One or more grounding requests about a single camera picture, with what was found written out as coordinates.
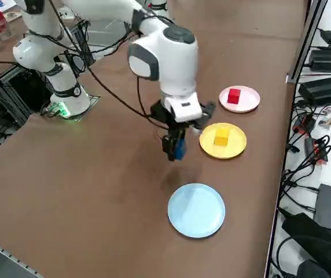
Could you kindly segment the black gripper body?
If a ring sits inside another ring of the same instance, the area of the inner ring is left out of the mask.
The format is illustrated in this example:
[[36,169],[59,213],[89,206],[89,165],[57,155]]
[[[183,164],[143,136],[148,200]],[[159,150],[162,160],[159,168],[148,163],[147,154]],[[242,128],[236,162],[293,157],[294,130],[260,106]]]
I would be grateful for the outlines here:
[[187,128],[192,124],[191,121],[177,122],[175,120],[174,114],[164,108],[160,100],[150,107],[150,117],[160,123],[167,125],[168,131]]

